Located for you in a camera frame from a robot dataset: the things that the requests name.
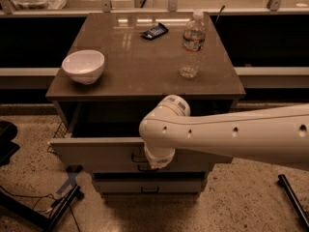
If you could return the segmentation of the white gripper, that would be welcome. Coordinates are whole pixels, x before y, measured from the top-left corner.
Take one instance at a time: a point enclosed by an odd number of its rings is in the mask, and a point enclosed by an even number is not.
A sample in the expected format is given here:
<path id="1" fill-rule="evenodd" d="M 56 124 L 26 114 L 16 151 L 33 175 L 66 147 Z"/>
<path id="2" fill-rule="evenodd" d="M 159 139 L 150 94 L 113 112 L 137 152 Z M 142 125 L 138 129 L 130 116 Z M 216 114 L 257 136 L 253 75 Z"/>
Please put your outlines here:
<path id="1" fill-rule="evenodd" d="M 176 150 L 174 148 L 160 148 L 144 144 L 144 151 L 151 169 L 166 167 L 173 159 Z"/>

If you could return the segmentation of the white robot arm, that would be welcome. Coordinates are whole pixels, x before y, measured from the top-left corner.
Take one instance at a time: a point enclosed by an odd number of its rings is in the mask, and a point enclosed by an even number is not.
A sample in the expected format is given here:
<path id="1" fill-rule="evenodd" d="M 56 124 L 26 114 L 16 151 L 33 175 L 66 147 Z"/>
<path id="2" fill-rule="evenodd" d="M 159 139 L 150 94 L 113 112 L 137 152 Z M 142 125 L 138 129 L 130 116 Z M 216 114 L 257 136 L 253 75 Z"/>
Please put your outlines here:
<path id="1" fill-rule="evenodd" d="M 170 95 L 144 117 L 139 133 L 159 158 L 185 149 L 309 170 L 308 104 L 192 116 L 183 98 Z"/>

